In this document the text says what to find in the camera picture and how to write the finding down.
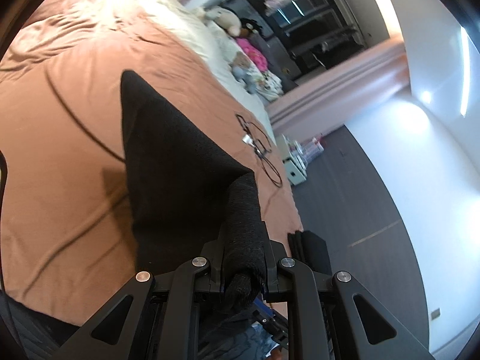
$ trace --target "bed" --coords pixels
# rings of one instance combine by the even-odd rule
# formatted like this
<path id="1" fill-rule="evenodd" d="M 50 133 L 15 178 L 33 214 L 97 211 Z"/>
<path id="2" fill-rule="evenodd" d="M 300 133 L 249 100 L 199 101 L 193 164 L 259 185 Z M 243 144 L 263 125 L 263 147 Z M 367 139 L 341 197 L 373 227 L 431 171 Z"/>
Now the bed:
<path id="1" fill-rule="evenodd" d="M 233 78 L 195 15 L 177 0 L 45 0 L 0 62 L 9 165 L 2 267 L 12 298 L 78 326 L 135 273 L 119 104 L 125 69 L 255 172 L 271 239 L 288 249 L 287 234 L 302 228 L 275 146 L 282 188 L 242 142 L 236 114 L 273 140 L 261 99 Z"/>

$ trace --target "hand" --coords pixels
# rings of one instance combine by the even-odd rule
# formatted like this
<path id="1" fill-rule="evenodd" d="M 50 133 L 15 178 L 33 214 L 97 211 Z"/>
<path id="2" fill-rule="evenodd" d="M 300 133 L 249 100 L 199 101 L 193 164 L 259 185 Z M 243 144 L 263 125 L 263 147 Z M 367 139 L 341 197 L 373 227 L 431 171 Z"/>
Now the hand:
<path id="1" fill-rule="evenodd" d="M 277 346 L 275 349 L 272 350 L 271 355 L 267 357 L 266 360 L 282 360 L 282 352 L 280 352 L 281 346 Z"/>

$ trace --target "stuffed animal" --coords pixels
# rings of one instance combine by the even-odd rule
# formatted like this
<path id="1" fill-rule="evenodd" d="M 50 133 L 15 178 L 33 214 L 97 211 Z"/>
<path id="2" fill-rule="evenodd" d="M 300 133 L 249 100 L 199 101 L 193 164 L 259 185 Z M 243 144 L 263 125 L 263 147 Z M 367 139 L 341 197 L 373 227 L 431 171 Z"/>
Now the stuffed animal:
<path id="1" fill-rule="evenodd" d="M 213 7 L 205 11 L 205 19 L 213 20 L 221 28 L 223 28 L 230 36 L 240 36 L 242 23 L 240 19 L 232 11 L 221 7 Z"/>
<path id="2" fill-rule="evenodd" d="M 245 54 L 243 54 L 243 52 L 237 52 L 237 55 L 230 66 L 235 79 L 240 83 L 244 81 L 247 85 L 247 92 L 253 95 L 257 92 L 257 86 L 255 79 L 248 73 L 250 64 L 250 60 Z"/>

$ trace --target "wall outlet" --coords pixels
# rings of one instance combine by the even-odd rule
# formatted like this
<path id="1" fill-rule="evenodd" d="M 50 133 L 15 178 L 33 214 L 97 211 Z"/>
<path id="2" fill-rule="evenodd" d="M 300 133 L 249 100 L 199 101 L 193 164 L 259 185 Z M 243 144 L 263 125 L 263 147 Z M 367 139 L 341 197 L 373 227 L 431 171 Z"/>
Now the wall outlet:
<path id="1" fill-rule="evenodd" d="M 433 310 L 430 313 L 431 320 L 433 321 L 434 319 L 437 319 L 440 316 L 440 309 Z"/>

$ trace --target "silver bolt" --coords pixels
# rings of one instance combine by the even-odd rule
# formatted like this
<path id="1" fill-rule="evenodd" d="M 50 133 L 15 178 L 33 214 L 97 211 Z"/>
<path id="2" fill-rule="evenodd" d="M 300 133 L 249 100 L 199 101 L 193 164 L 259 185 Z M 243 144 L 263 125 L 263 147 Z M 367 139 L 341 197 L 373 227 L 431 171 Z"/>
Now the silver bolt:
<path id="1" fill-rule="evenodd" d="M 191 263 L 194 266 L 205 266 L 207 264 L 207 259 L 205 257 L 195 257 Z"/>
<path id="2" fill-rule="evenodd" d="M 344 283 L 348 283 L 352 279 L 352 275 L 345 271 L 340 271 L 337 273 L 337 279 Z"/>
<path id="3" fill-rule="evenodd" d="M 295 265 L 295 260 L 291 259 L 290 257 L 285 257 L 285 258 L 282 258 L 282 261 L 280 261 L 280 264 L 282 264 L 285 268 L 291 268 L 292 266 Z"/>
<path id="4" fill-rule="evenodd" d="M 135 279 L 137 279 L 137 281 L 139 282 L 144 282 L 144 281 L 148 281 L 148 279 L 150 278 L 150 273 L 148 272 L 145 272 L 145 271 L 141 271 L 139 273 L 137 273 L 137 275 L 135 276 Z"/>

